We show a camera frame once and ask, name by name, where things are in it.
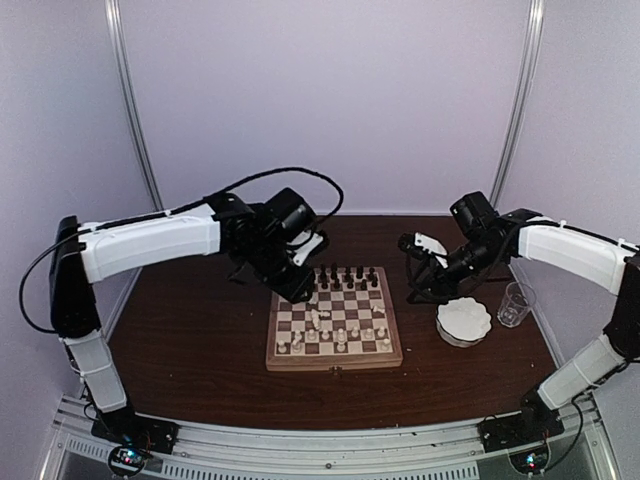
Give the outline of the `white knight chess piece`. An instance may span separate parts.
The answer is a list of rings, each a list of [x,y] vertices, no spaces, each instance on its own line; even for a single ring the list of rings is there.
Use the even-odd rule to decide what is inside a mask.
[[[290,345],[290,351],[292,354],[300,354],[303,350],[304,342],[301,338],[294,338]]]

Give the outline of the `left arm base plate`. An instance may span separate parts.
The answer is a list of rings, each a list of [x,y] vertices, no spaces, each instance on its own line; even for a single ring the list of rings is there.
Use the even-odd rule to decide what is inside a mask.
[[[137,415],[129,419],[99,419],[91,427],[94,437],[162,454],[173,452],[178,433],[179,425],[174,422]]]

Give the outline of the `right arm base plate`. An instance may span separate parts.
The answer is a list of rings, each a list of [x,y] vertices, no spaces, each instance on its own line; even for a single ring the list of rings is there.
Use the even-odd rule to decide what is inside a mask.
[[[565,431],[563,423],[556,418],[527,423],[522,413],[486,418],[477,424],[477,429],[486,453],[541,442]]]

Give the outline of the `wooden chess board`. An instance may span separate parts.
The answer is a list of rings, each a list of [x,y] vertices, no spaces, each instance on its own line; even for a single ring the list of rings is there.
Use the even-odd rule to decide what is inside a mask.
[[[343,300],[380,300],[382,305],[393,310],[390,315],[386,336],[378,337],[378,329],[374,330],[374,338],[364,338],[364,331],[360,330],[358,339],[353,339],[351,331],[345,331],[347,351],[337,353],[335,351],[335,335],[337,331],[331,331],[329,341],[322,339],[322,331],[311,322],[305,320],[307,307],[322,301]],[[276,351],[279,340],[288,341],[291,345],[296,329],[303,332],[301,338],[304,342],[300,354],[279,355]],[[384,352],[381,348],[383,339],[391,340],[392,350]],[[396,368],[403,362],[403,351],[398,333],[395,309],[384,270],[382,286],[373,291],[347,291],[347,292],[318,292],[314,290],[308,302],[290,303],[280,295],[274,293],[271,299],[269,326],[266,342],[266,369],[271,372],[311,372],[329,370],[366,370]]]

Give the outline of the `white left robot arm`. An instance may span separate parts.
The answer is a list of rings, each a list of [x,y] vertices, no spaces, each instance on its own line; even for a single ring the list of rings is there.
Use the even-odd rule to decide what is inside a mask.
[[[123,444],[144,433],[103,332],[95,291],[121,280],[128,298],[142,270],[181,258],[226,255],[292,303],[310,299],[309,259],[326,245],[311,206],[291,188],[265,202],[214,193],[174,210],[107,222],[59,224],[50,264],[51,326],[93,400]]]

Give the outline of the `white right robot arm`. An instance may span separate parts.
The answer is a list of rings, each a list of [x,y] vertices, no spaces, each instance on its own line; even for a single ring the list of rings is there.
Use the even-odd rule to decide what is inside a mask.
[[[466,200],[452,207],[462,235],[400,236],[411,304],[478,300],[508,269],[536,291],[533,315],[556,368],[519,399],[512,430],[535,440],[555,411],[592,398],[609,432],[639,426],[639,248],[529,209],[500,214]]]

